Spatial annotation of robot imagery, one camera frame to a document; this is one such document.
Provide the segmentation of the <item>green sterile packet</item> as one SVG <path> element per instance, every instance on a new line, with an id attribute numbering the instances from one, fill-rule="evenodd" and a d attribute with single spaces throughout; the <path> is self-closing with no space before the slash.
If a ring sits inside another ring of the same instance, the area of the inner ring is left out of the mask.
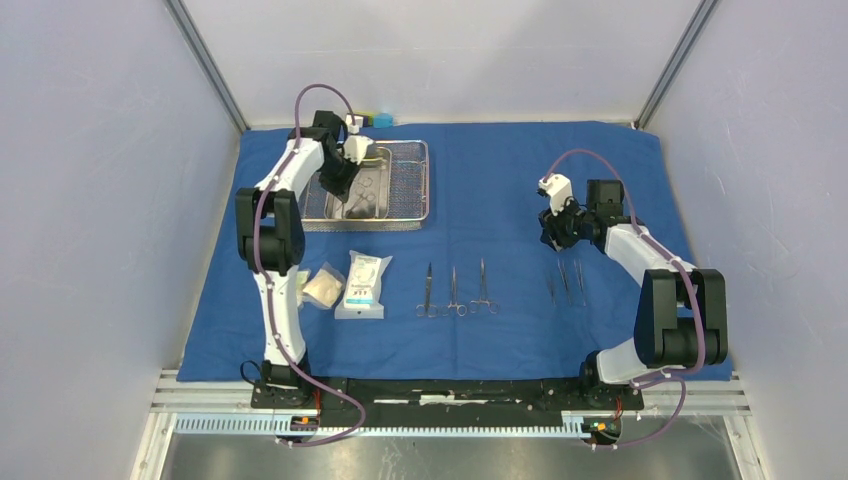
<path id="1" fill-rule="evenodd" d="M 296 300 L 299 308 L 303 305 L 303 290 L 308 283 L 311 271 L 309 269 L 299 270 L 296 276 Z"/>

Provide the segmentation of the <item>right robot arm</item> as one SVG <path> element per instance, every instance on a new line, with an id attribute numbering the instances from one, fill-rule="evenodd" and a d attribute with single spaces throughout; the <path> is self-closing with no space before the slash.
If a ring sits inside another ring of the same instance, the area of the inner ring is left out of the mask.
<path id="1" fill-rule="evenodd" d="M 725 279 L 671 253 L 632 213 L 619 180 L 590 180 L 585 203 L 571 181 L 551 174 L 538 182 L 549 201 L 539 215 L 541 240 L 556 251 L 588 241 L 617 262 L 640 288 L 633 334 L 616 347 L 589 354 L 577 382 L 580 400 L 602 408 L 618 385 L 649 385 L 696 373 L 728 357 Z"/>

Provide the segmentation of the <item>steel ring-handled forceps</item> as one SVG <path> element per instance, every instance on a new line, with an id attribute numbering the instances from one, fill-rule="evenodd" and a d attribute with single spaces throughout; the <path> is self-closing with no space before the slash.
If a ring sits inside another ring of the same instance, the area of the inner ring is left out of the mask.
<path id="1" fill-rule="evenodd" d="M 468 313 L 468 307 L 459 302 L 458 275 L 455 267 L 453 267 L 451 271 L 449 301 L 440 310 L 441 316 L 448 316 L 451 313 L 460 317 L 463 317 Z"/>

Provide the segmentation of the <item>beige gauze packet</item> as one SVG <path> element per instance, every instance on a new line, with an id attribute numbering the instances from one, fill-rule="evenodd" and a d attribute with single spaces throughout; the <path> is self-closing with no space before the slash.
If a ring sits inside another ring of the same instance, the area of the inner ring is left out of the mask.
<path id="1" fill-rule="evenodd" d="M 328 310 L 339 300 L 345 284 L 345 276 L 330 263 L 325 262 L 317 273 L 306 282 L 303 288 L 303 298 L 316 308 Z"/>

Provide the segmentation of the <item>steel toothed tissue forceps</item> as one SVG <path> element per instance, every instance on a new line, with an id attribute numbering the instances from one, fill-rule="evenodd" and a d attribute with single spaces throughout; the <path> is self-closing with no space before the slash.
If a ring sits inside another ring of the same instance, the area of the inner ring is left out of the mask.
<path id="1" fill-rule="evenodd" d="M 572 294 L 571 294 L 569 278 L 568 278 L 568 274 L 567 274 L 567 271 L 566 271 L 564 261 L 561 260 L 561 259 L 557 260 L 557 267 L 558 267 L 558 271 L 559 271 L 561 281 L 562 281 L 562 284 L 563 284 L 567 304 L 568 304 L 568 306 L 573 306 L 573 297 L 572 297 Z"/>

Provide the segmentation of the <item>white sterile packet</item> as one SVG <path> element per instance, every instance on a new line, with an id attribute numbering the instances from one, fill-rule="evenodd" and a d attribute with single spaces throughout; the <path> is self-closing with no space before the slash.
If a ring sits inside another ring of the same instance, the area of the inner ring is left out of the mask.
<path id="1" fill-rule="evenodd" d="M 334 311 L 337 320 L 385 318 L 385 307 L 380 301 L 382 279 L 392 259 L 392 256 L 376 257 L 350 251 L 345 289 Z"/>

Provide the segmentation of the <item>blue surgical wrap cloth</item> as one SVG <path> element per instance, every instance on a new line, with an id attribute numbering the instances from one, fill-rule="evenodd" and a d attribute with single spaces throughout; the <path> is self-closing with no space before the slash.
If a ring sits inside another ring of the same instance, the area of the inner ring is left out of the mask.
<path id="1" fill-rule="evenodd" d="M 379 140 L 422 140 L 431 161 L 430 213 L 404 232 L 310 232 L 302 264 L 325 262 L 340 272 L 351 250 L 392 256 L 383 277 L 382 320 L 337 320 L 330 310 L 299 312 L 311 370 L 318 376 L 369 379 L 516 380 L 571 377 L 592 351 L 633 332 L 640 289 L 593 245 L 557 252 L 540 241 L 537 193 L 550 168 L 570 177 L 584 196 L 590 179 L 620 176 L 638 217 L 674 254 L 693 255 L 675 205 L 660 140 L 600 122 L 410 124 L 373 129 Z M 460 317 L 441 316 L 451 271 L 459 302 L 478 298 L 480 259 L 488 293 L 500 306 Z M 573 261 L 582 263 L 588 306 L 581 303 Z M 563 260 L 573 306 L 568 306 L 557 260 Z M 435 318 L 418 317 L 432 264 Z M 555 279 L 557 307 L 545 272 Z"/>

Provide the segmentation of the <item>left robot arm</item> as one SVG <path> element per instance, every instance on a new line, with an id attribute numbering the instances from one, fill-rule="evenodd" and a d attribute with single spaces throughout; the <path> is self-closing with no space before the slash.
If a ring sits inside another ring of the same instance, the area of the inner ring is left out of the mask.
<path id="1" fill-rule="evenodd" d="M 347 134 L 343 118 L 317 111 L 311 126 L 289 134 L 268 174 L 235 195 L 238 252 L 253 272 L 266 335 L 254 386 L 295 408 L 314 394 L 297 302 L 297 274 L 306 246 L 298 198 L 317 177 L 329 194 L 348 199 L 360 165 L 345 155 L 342 139 Z"/>

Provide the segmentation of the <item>steel surgical scissors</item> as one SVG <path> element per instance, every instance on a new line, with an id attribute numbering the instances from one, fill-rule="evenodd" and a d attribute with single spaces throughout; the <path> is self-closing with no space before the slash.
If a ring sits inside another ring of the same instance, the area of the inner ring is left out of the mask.
<path id="1" fill-rule="evenodd" d="M 425 276 L 425 294 L 424 300 L 421 304 L 415 307 L 415 313 L 418 317 L 426 317 L 426 318 L 435 318 L 438 316 L 438 308 L 432 303 L 432 284 L 433 284 L 433 271 L 432 264 L 429 263 Z"/>

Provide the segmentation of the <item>steel hemostat forceps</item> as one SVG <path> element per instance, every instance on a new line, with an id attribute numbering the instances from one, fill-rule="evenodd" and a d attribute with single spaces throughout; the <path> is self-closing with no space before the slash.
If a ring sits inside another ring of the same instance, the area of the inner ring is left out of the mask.
<path id="1" fill-rule="evenodd" d="M 471 314 L 476 314 L 482 311 L 487 311 L 490 314 L 497 314 L 499 312 L 499 309 L 499 304 L 492 300 L 489 296 L 486 275 L 486 263 L 485 259 L 481 258 L 479 294 L 477 299 L 471 300 L 468 303 L 468 312 Z"/>

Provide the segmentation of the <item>metal mesh tray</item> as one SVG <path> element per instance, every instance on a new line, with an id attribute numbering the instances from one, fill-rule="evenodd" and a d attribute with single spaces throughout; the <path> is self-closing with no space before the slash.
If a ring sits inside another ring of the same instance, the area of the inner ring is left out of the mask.
<path id="1" fill-rule="evenodd" d="M 422 140 L 383 140 L 392 154 L 388 215 L 377 220 L 331 220 L 327 195 L 314 174 L 298 199 L 302 224 L 311 232 L 388 232 L 420 229 L 429 215 L 429 150 Z"/>

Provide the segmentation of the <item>steel needle holder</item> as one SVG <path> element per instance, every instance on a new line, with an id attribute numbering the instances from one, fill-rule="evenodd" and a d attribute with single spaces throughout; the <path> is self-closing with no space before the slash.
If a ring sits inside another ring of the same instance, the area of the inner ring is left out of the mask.
<path id="1" fill-rule="evenodd" d="M 377 185 L 372 177 L 363 177 L 355 181 L 354 198 L 346 211 L 351 219 L 375 218 L 377 213 Z"/>

